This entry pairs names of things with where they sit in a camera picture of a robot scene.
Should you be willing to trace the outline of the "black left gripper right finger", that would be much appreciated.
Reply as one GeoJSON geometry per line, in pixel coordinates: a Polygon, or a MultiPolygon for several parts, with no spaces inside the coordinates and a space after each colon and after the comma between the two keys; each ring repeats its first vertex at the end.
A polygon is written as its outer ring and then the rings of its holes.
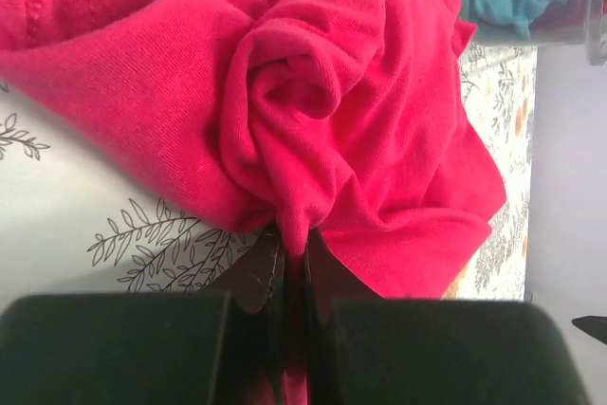
{"type": "Polygon", "coordinates": [[[521,302],[383,299],[317,230],[304,255],[312,404],[586,404],[561,332],[521,302]]]}

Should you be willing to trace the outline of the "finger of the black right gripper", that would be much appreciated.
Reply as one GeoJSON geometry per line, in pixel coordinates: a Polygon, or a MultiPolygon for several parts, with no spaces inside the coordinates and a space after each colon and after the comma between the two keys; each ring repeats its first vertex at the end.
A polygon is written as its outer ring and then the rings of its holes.
{"type": "Polygon", "coordinates": [[[597,341],[607,341],[607,317],[589,315],[577,317],[571,323],[597,341]]]}

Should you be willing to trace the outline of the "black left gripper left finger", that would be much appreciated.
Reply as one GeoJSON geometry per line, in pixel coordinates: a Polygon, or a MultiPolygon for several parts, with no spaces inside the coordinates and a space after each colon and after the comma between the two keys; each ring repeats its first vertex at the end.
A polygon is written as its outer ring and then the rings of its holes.
{"type": "Polygon", "coordinates": [[[275,226],[195,292],[26,296],[1,316],[5,404],[280,404],[275,226]]]}

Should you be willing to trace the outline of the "pink t shirt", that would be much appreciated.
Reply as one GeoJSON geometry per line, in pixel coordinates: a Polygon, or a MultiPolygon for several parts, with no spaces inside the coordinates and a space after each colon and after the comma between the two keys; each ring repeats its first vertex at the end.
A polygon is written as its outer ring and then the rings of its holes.
{"type": "Polygon", "coordinates": [[[310,232],[379,297],[439,299],[505,204],[461,100],[460,7],[1,0],[1,85],[206,225],[277,228],[280,404],[306,404],[310,232]]]}

